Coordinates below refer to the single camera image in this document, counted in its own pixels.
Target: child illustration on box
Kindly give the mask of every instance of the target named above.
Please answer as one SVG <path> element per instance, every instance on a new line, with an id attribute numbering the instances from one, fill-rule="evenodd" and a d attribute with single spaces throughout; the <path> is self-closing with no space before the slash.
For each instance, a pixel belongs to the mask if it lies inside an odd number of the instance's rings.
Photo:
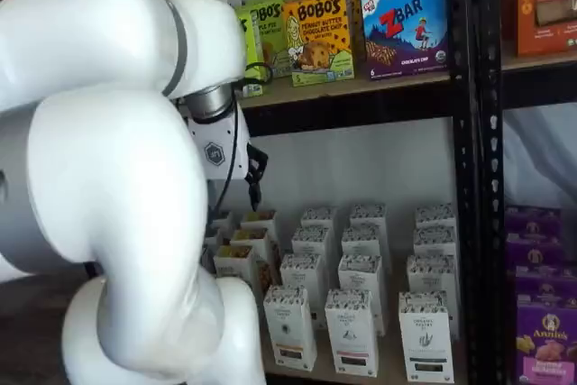
<path id="1" fill-rule="evenodd" d="M 421 41 L 421 50 L 426 50 L 427 44 L 429 42 L 429 37 L 426 36 L 428 33 L 431 32 L 427 32 L 426 28 L 425 28 L 425 24 L 426 24 L 426 18 L 425 17 L 421 17 L 418 21 L 418 27 L 415 29 L 416 35 L 415 35 L 415 39 L 417 41 Z"/>

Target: black shelf post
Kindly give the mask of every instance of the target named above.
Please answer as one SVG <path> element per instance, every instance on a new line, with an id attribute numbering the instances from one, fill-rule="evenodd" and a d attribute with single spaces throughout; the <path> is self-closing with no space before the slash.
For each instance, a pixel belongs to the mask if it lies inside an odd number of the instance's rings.
<path id="1" fill-rule="evenodd" d="M 481 238 L 479 191 L 479 123 L 475 86 L 475 36 L 472 0 L 447 0 L 449 68 L 454 89 L 453 152 L 459 213 L 461 300 L 469 385 L 484 380 L 481 317 Z"/>
<path id="2" fill-rule="evenodd" d="M 504 241 L 500 0 L 478 0 L 481 101 L 481 272 L 487 358 L 485 383 L 507 383 L 507 276 Z"/>

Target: floor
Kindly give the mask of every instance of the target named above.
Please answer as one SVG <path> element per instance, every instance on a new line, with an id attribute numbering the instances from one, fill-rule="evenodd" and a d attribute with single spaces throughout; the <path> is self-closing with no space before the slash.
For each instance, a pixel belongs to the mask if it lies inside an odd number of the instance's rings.
<path id="1" fill-rule="evenodd" d="M 82 267 L 0 285 L 0 385 L 68 385 L 60 359 L 66 307 L 86 281 Z M 269 385 L 322 382 L 267 377 Z"/>

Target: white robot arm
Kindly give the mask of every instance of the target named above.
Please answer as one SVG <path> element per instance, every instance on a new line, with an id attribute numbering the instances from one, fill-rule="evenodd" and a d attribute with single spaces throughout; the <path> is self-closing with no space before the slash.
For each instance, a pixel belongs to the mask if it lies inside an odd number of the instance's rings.
<path id="1" fill-rule="evenodd" d="M 222 122 L 244 58 L 212 0 L 0 3 L 0 282 L 105 270 L 67 313 L 72 384 L 264 384 L 250 289 L 198 265 L 206 163 L 165 97 Z"/>

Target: purple annie's box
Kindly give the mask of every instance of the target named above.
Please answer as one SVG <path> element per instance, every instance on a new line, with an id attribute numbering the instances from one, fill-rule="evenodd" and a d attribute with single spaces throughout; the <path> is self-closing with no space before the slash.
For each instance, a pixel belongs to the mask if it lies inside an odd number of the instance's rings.
<path id="1" fill-rule="evenodd" d="M 535 234 L 507 235 L 507 263 L 517 265 L 563 265 L 565 253 L 559 239 Z"/>
<path id="2" fill-rule="evenodd" d="M 506 206 L 505 230 L 513 234 L 547 234 L 561 238 L 561 210 L 550 207 Z"/>
<path id="3" fill-rule="evenodd" d="M 535 295 L 577 296 L 577 269 L 561 266 L 517 266 L 515 291 Z"/>
<path id="4" fill-rule="evenodd" d="M 577 361 L 577 300 L 518 294 L 516 347 L 516 381 L 572 385 Z"/>

